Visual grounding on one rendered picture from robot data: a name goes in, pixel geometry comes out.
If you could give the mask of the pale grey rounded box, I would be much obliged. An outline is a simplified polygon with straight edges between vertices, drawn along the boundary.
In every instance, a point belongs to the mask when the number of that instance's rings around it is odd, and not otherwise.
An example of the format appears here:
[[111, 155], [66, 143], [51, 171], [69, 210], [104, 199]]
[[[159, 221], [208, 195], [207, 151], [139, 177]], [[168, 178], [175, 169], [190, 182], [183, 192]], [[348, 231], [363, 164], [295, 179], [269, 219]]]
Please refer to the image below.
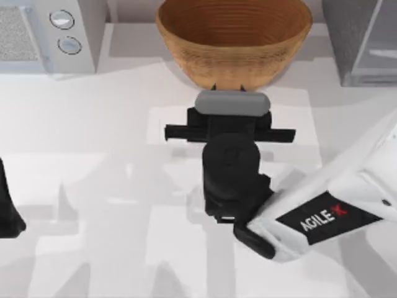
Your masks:
[[205, 115], [237, 115], [260, 117], [270, 110], [270, 100], [254, 91], [201, 91], [194, 104]]

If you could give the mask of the woven brown basket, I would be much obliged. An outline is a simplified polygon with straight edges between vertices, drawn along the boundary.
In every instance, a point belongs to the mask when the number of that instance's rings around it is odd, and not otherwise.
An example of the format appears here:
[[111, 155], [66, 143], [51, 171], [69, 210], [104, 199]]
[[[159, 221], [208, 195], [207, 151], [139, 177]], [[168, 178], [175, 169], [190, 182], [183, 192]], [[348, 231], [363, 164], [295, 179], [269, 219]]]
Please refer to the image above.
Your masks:
[[303, 0], [164, 0], [155, 24], [197, 86], [255, 90], [292, 62], [313, 16]]

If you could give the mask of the pale microwave oven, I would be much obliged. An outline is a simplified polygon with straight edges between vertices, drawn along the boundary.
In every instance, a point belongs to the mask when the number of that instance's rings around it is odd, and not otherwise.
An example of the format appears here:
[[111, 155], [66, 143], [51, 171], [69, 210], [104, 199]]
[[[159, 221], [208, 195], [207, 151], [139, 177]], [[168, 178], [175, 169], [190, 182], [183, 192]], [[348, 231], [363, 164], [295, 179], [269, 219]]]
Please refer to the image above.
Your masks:
[[[49, 14], [64, 9], [74, 16], [75, 25], [70, 30], [60, 30], [51, 25]], [[105, 32], [107, 0], [38, 0], [38, 13], [48, 42], [52, 70], [46, 75], [86, 75], [97, 70], [102, 40]], [[57, 41], [72, 36], [83, 49], [77, 55], [62, 53]]]

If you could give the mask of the round microwave knob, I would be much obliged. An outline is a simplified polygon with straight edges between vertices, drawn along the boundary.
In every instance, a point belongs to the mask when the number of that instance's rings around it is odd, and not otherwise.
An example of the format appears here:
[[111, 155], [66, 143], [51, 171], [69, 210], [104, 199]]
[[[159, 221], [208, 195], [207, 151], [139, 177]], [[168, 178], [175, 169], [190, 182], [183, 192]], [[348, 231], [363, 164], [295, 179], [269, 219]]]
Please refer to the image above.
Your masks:
[[52, 11], [49, 14], [49, 21], [52, 26], [60, 30], [70, 30], [75, 25], [75, 19], [72, 13], [64, 9]]
[[77, 55], [83, 49], [81, 42], [72, 36], [59, 38], [57, 46], [59, 50], [66, 55]]

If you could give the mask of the microwave door with speckled window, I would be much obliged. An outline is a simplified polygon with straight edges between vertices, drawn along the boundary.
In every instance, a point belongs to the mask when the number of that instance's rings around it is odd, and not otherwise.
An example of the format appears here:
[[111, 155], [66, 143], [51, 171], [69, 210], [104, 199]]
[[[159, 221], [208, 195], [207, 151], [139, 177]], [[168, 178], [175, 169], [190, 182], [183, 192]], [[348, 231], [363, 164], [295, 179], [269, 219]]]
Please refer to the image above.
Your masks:
[[0, 0], [0, 74], [52, 70], [38, 0]]

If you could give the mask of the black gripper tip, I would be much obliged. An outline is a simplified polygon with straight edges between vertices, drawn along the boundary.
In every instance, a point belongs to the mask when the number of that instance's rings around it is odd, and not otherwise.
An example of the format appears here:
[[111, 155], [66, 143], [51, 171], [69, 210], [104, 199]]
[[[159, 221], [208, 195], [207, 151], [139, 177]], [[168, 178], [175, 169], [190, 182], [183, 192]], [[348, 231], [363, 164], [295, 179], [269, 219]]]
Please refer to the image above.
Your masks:
[[25, 221], [12, 201], [4, 163], [0, 158], [0, 239], [17, 238], [26, 228]]

